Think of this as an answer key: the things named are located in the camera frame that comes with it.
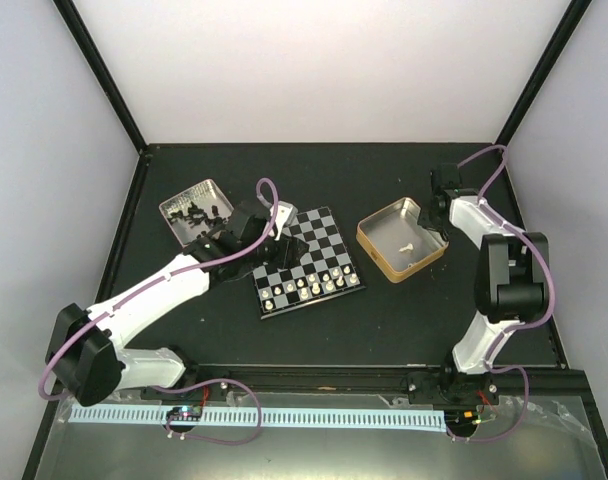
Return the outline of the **right black frame post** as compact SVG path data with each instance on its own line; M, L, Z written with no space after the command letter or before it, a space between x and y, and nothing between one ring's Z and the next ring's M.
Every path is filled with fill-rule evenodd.
M514 137L591 3L592 0L572 0L569 2L500 130L495 140L496 144L507 145Z

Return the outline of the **black frame post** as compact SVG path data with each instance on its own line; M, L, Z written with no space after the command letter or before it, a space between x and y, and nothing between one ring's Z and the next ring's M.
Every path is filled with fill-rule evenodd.
M137 126L75 2L71 0L53 0L53 4L71 33L135 150L141 154L146 150L147 142Z
M591 3L592 0L572 0L569 2L500 130L495 140L496 144L507 145L514 137Z

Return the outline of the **gold tin box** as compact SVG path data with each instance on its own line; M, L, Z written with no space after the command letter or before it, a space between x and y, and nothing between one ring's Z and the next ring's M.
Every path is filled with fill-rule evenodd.
M418 225L420 206L410 197L381 208L361 220L356 239L391 283L400 283L443 256L449 243ZM408 244L411 252L399 252Z

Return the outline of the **pink tin box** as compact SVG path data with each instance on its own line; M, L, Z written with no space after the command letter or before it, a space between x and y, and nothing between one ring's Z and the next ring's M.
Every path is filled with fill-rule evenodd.
M224 223L233 206L212 179L203 180L159 205L159 211L182 246Z

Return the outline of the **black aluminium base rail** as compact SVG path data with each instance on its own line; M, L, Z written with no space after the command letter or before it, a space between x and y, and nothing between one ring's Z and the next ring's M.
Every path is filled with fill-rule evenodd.
M372 393L402 394L413 399L445 399L443 388L451 396L478 397L485 393L494 400L500 395L521 395L524 380L520 372L468 376L453 367L341 367L341 366L255 366L193 365L171 384L173 389L213 380L213 392L219 385L241 382L257 393Z

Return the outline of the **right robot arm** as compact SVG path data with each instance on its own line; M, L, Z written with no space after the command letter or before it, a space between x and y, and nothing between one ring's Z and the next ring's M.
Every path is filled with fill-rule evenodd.
M451 404L471 403L490 380L501 349L518 330L550 311L548 239L525 232L494 211L475 189L465 188L459 168L431 171L431 202L418 224L448 238L463 232L479 251L474 277L474 317L440 367L438 388Z

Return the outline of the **black and silver chessboard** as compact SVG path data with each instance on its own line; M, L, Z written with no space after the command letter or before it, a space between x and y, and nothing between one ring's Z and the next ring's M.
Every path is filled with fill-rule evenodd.
M312 306L326 300L338 298L343 295L357 292L365 288L364 281L353 261L346 242L344 241L339 226L331 209L327 206L300 212L297 214L290 226L284 232L292 237L297 237L309 244L309 252L305 254L298 266L290 269L281 269L274 266L261 266L252 272L253 287L259 305L259 315L262 320L285 314L287 312ZM345 266L351 268L350 274L344 274ZM343 288L336 286L338 278L332 276L332 270L339 268L345 285ZM326 283L322 280L328 273L330 280L335 284L333 291L326 290ZM355 273L358 281L351 284L349 277ZM313 295L307 277L313 274L316 278L314 283L320 285L320 293ZM308 290L309 297L302 300L299 295L297 281L304 281L304 287ZM285 291L286 284L292 284L292 292ZM274 295L275 287L281 289L280 295ZM269 298L262 297L263 290L270 290ZM272 310L266 310L264 303L271 300Z

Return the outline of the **right small circuit board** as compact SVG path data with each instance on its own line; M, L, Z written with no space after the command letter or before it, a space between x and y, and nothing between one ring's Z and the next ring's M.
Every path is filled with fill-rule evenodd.
M497 418L497 415L494 412L483 413L472 410L446 411L444 413L444 418L446 424L449 426L464 427L494 421Z

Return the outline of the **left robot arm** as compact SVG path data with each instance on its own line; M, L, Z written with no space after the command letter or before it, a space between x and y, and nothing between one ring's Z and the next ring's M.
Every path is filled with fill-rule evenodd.
M226 281L261 266L296 266L308 250L286 231L296 215L286 202L268 207L261 200L244 201L137 285L86 309L66 306L55 320L45 373L84 407L118 390L143 387L191 397L199 376L184 356L171 347L131 349L129 343L171 310Z

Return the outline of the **small circuit board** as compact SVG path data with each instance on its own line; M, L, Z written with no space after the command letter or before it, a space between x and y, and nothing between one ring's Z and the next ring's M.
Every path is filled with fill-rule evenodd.
M177 406L173 407L166 417L173 421L198 421L202 412L201 406Z
M497 415L494 412L483 413L472 410L446 411L444 413L444 418L446 424L449 426L464 427L494 421L497 418Z

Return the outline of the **left small circuit board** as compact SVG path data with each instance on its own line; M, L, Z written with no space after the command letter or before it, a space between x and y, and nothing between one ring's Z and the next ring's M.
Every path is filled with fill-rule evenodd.
M198 421L202 412L201 406L177 406L173 407L166 417L173 421Z

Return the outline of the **left black frame post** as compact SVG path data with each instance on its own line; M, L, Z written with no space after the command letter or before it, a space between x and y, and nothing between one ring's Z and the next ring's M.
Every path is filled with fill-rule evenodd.
M75 2L71 0L53 0L53 4L71 33L135 150L141 154L146 150L147 142L137 126Z

